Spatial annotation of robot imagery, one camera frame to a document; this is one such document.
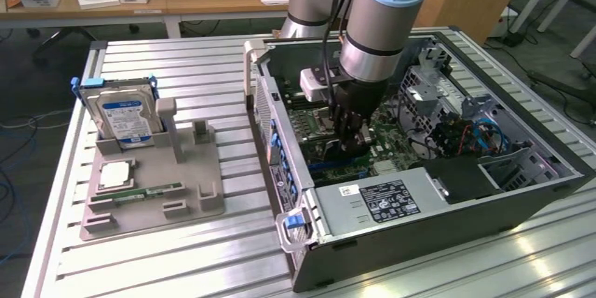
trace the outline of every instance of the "blue hard drive label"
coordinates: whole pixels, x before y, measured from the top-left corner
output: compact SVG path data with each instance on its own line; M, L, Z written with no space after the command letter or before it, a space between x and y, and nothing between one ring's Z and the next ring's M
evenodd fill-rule
M101 107L113 136L118 141L136 143L150 138L149 122L141 116L144 106L138 100L105 103Z

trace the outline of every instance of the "power supply label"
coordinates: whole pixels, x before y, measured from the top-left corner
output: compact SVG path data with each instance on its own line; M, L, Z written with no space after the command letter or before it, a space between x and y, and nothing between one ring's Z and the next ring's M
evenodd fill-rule
M377 223L420 213L401 180L360 188L360 195Z

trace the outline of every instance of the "gray 3d-printed holder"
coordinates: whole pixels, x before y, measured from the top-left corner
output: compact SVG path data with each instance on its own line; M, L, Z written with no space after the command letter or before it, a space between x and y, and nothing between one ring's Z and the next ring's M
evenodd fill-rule
M82 240L108 237L224 213L224 189L214 131L205 121L176 130L173 98L158 99L166 132L154 146L122 151L117 140L97 140L81 222ZM132 187L100 188L105 164L129 164Z

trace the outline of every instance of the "metal table surface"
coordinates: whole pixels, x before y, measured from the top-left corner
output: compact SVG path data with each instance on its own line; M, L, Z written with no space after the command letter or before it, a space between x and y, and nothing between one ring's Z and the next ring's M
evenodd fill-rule
M460 32L438 30L569 148L596 167L594 143ZM596 292L596 184L498 235L296 294L273 230L242 104L242 43L260 36L112 42L92 50L85 77L154 75L176 97L177 127L216 128L226 212L165 229L81 241L96 128L74 112L22 297L582 297ZM484 91L461 67L453 78Z

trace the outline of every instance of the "blue latch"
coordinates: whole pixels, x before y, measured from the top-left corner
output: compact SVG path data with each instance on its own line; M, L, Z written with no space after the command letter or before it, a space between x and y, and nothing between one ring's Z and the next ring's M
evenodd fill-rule
M76 98L81 101L82 105L85 105L85 102L82 101L81 93L78 92L78 84L81 80L77 77L73 77L70 79L70 91L74 94Z
M273 136L270 137L270 146L276 145L278 138L280 138L280 136L277 135L277 133L274 133Z
M286 230L293 230L294 228L304 226L304 218L301 214L296 214L294 216L285 218L284 224Z
M105 82L105 80L102 78L88 78L82 82L82 87L85 89L92 89L94 87L104 87L104 82Z

